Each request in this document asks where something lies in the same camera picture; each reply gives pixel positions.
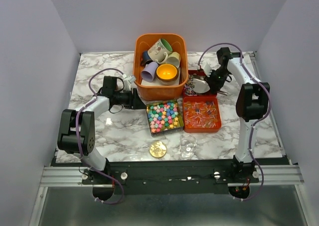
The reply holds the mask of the steel candy scoop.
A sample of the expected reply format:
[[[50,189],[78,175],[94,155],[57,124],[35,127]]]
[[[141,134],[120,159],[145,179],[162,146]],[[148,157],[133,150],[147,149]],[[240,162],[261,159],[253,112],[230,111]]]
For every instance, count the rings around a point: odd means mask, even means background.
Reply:
[[[216,93],[212,92],[208,83],[204,80],[203,76],[193,75],[192,84],[193,91],[197,94],[222,94],[224,96],[228,95],[228,93],[224,91],[217,91]]]

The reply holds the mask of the gold tin of star candies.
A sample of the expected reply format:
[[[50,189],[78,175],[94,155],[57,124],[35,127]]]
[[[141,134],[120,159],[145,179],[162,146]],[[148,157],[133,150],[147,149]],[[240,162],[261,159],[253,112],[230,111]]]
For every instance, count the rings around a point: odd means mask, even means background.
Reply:
[[[149,103],[146,114],[152,137],[183,131],[182,112],[176,99]]]

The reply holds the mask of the gold round jar lid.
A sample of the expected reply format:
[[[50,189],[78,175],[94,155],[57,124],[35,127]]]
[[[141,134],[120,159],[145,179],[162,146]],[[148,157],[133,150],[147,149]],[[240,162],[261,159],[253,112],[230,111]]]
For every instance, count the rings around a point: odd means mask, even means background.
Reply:
[[[166,155],[167,147],[162,141],[155,141],[150,145],[149,152],[154,158],[162,158]]]

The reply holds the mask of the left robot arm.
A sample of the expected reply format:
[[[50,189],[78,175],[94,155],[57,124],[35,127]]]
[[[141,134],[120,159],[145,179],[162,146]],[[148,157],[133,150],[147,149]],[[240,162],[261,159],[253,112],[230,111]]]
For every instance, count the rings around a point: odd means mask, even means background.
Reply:
[[[95,148],[95,120],[113,106],[129,110],[144,110],[146,105],[140,99],[137,89],[118,89],[119,77],[105,76],[100,90],[84,106],[62,112],[57,147],[73,154],[94,170],[93,177],[98,183],[110,180],[109,161]]]

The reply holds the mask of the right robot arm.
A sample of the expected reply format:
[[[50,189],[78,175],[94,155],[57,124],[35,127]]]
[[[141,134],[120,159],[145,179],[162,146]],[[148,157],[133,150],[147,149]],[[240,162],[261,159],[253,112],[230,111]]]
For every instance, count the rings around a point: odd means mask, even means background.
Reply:
[[[270,113],[270,85],[261,82],[246,67],[242,51],[233,53],[228,47],[222,47],[216,54],[220,65],[218,69],[213,70],[208,64],[201,66],[210,91],[213,94],[218,93],[230,75],[240,86],[236,102],[236,113],[240,118],[240,134],[229,176],[233,181],[241,182],[253,175],[257,165],[254,157],[255,140],[259,122]]]

